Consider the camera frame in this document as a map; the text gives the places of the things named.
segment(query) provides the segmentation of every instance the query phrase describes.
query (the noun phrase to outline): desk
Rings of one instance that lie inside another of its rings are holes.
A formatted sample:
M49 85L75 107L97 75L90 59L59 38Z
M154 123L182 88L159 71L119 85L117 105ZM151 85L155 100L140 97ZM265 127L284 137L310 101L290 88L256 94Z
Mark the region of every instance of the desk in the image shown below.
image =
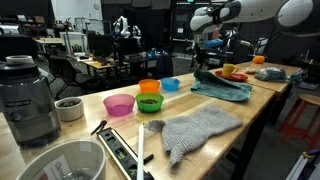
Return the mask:
M35 41L37 42L39 49L42 49L44 53L47 53L46 45L62 44L62 41L60 38L41 38L41 39L35 40Z
M187 153L184 156L176 175L170 173L169 156L164 152L161 133L152 133L145 130L144 155L148 156L152 153L155 156L152 161L146 164L147 170L150 171L156 180L199 179L206 175L212 166L217 164L218 161L226 155L239 139L240 135L248 129L248 135L243 145L243 160L240 160L240 162L249 161L250 155L253 154L255 144L263 130L266 121L265 113L268 111L268 104L274 96L274 91L253 86L251 98L248 102L234 103L192 93L190 91L190 86L194 82L193 74L177 76L176 78L181 81L179 91L171 93L160 92L164 96L161 111L153 114L141 113L138 111L137 105L135 104L132 114L124 117L108 118L106 127L110 126L117 130L128 145L137 152L138 128L141 123L147 123L152 119L166 120L176 116L190 115L202 107L215 104L241 119L243 121L242 127L222 135L213 136L208 142L195 151ZM44 149L52 147L55 144L79 138L98 139L96 136L90 136L90 132L92 132L100 121L106 117L106 110L102 103L103 99L107 96L119 93L135 96L139 92L139 86L133 85L81 96L80 98L84 103L85 116L76 121L61 122L61 136L52 144L48 145L48 147L32 151L23 151L19 149L3 114L0 113L0 142L2 144L2 146L0 146L0 177L14 179L33 158L39 155ZM107 179L125 179L108 153L106 160ZM239 166L239 169L235 171L243 171L243 168L245 167Z
M287 76L291 76L294 73L301 70L299 67L293 67L293 66L286 66L282 64L273 64L273 63L263 63L263 64L255 64L250 62L245 62L241 64L237 64L237 67L240 69L244 69L246 67L259 67L259 68L265 68L265 67L276 67L276 68L283 68L286 71ZM248 79L246 80L247 84L259 86L265 89L270 89L275 92L277 100L275 101L275 104L273 106L272 112L270 112L269 119L273 124L275 124L278 120L278 117L286 103L286 99L288 98L292 84L291 83L279 83L279 82L268 82L268 81L261 81L259 79L256 79L254 75L246 74L248 76Z
M88 60L80 60L80 62L86 65L89 75L91 75L90 67L92 67L95 77L98 77L97 70L103 70L103 69L106 70L107 77L109 77L111 68L113 68L115 70L115 76L118 76L117 67L119 67L119 66L124 66L125 67L125 73L126 73L126 75L128 75L128 65L129 65L129 63L126 63L126 62L124 62L123 64L110 64L110 63L108 63L105 66L102 66L101 63L98 62L98 61L93 61L93 60L89 60L89 59Z
M148 68L149 61L157 61L158 57L156 58L148 58L148 57L134 57L131 59L124 58L123 61L130 63L130 75L131 76L146 76L147 73L143 71L143 68L140 66L144 63L144 69Z

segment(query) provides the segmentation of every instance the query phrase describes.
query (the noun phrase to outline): white container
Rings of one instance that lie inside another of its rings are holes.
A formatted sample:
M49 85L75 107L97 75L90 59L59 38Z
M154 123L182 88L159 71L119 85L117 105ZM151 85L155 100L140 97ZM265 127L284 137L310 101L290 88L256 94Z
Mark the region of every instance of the white container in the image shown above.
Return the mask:
M106 179L103 146L90 139L79 139L54 146L34 160L17 177L24 179Z
M78 104L71 107L59 107L61 103L75 101ZM81 118L84 115L83 102L78 97L68 97L61 99L55 103L57 114L60 121L74 121Z

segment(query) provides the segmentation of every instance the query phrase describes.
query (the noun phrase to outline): pink bowl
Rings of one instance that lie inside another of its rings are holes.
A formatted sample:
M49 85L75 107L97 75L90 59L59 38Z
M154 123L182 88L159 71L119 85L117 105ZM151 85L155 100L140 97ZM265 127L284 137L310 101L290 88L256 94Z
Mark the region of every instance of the pink bowl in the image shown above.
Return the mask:
M131 113L134 102L134 97L129 94L116 94L103 100L103 104L111 116L124 116Z

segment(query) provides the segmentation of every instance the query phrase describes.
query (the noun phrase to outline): plastic bowl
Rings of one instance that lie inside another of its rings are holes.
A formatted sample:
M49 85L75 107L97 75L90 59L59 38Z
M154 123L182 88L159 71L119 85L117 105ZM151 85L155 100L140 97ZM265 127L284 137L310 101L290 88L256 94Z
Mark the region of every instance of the plastic bowl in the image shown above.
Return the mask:
M100 142L90 139L71 140L44 151L31 161L17 180L105 179L105 158L105 150Z
M143 79L139 81L140 91L141 92L159 92L160 82L154 79Z
M141 101L143 100L155 100L155 104L147 104ZM163 96L158 93L140 93L136 96L136 101L138 104L138 108L142 112L152 113L157 112L161 109Z
M179 88L180 81L175 78L162 78L161 87L165 91L177 91Z
M116 94L103 100L103 104L111 116L124 116L132 112L134 97L129 94Z

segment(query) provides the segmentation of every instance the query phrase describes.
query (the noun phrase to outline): knitted fabric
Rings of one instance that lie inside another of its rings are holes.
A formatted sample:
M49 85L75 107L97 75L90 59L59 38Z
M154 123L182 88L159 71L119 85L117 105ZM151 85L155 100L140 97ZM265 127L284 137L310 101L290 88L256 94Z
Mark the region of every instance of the knitted fabric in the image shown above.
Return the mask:
M152 132L162 131L170 163L180 162L183 155L198 148L212 135L221 134L242 125L242 121L216 106L208 106L191 116L179 116L167 121L152 120L145 128Z

